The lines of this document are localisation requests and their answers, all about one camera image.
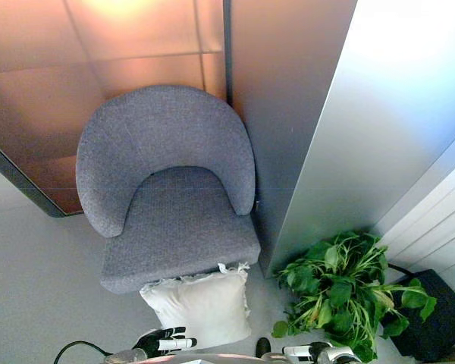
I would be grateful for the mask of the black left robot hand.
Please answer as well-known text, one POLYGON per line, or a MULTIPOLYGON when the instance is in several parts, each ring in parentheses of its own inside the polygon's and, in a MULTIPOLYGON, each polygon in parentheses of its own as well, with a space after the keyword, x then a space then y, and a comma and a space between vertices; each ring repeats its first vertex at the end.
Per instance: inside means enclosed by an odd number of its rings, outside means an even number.
POLYGON ((151 330, 140 337, 133 348, 141 349, 148 358, 151 358, 195 347, 197 339, 187 338, 185 332, 185 327, 151 330))

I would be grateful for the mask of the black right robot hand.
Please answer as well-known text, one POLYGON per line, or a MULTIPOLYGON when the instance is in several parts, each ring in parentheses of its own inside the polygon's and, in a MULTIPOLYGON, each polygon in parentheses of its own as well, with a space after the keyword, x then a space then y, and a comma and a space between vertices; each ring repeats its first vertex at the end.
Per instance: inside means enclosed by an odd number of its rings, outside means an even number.
POLYGON ((329 342, 316 341, 298 346, 285 346, 281 352, 290 358, 297 358, 300 362, 315 362, 319 354, 330 347, 333 345, 329 342))

